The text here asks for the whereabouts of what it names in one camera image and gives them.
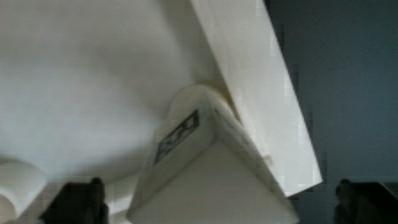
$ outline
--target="black object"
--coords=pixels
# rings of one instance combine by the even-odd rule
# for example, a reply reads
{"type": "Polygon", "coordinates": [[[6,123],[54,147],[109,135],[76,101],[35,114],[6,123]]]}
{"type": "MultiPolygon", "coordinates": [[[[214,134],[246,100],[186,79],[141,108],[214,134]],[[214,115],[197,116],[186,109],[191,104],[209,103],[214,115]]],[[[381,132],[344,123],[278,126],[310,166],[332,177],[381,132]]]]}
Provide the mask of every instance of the black object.
{"type": "Polygon", "coordinates": [[[108,224],[104,186],[99,178],[90,183],[67,183],[40,215],[44,224],[108,224]]]}
{"type": "Polygon", "coordinates": [[[398,199],[381,183],[340,180],[335,188],[335,224],[396,224],[398,199]]]}

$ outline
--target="white cylinder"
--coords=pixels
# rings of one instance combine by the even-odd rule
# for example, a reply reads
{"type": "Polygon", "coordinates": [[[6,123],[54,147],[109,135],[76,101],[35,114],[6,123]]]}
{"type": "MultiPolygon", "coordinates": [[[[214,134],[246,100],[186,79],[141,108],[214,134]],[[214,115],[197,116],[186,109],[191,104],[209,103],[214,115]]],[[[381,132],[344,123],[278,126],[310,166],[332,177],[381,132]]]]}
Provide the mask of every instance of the white cylinder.
{"type": "Polygon", "coordinates": [[[19,162],[0,165],[0,224],[19,217],[44,186],[45,177],[33,166],[19,162]]]}

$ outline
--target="dark blue background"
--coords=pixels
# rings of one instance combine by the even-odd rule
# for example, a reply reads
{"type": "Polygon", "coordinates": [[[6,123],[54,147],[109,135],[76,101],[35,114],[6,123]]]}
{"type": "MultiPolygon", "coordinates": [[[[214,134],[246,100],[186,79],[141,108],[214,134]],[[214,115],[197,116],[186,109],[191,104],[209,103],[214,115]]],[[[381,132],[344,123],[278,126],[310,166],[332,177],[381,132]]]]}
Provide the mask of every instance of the dark blue background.
{"type": "Polygon", "coordinates": [[[291,198],[330,224],[340,178],[398,182],[398,1],[266,0],[324,182],[291,198]]]}

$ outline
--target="white wall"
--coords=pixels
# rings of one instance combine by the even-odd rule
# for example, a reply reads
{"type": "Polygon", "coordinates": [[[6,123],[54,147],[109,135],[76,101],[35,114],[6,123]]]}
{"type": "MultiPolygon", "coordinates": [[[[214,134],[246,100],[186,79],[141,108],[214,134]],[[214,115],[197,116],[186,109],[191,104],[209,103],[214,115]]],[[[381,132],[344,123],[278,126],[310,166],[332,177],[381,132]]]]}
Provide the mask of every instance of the white wall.
{"type": "Polygon", "coordinates": [[[0,4],[0,160],[131,173],[179,88],[216,73],[184,0],[0,4]]]}

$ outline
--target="white cardboard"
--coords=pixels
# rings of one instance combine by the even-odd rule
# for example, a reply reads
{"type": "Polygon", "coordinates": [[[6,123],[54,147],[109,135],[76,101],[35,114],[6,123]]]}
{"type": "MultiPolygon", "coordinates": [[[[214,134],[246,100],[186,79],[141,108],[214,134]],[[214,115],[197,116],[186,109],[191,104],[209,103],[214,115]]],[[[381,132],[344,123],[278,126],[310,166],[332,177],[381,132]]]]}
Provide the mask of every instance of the white cardboard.
{"type": "Polygon", "coordinates": [[[289,196],[321,182],[321,176],[262,1],[191,4],[237,119],[289,196]]]}

